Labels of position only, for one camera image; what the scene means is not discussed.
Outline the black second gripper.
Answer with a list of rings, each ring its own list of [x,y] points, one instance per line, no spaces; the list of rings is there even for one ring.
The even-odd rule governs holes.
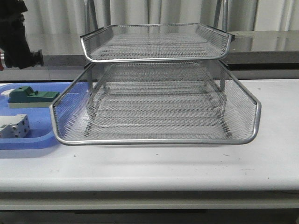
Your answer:
[[[23,13],[28,9],[22,0],[0,2],[0,49],[8,68],[24,69],[33,65],[33,56],[26,40]]]

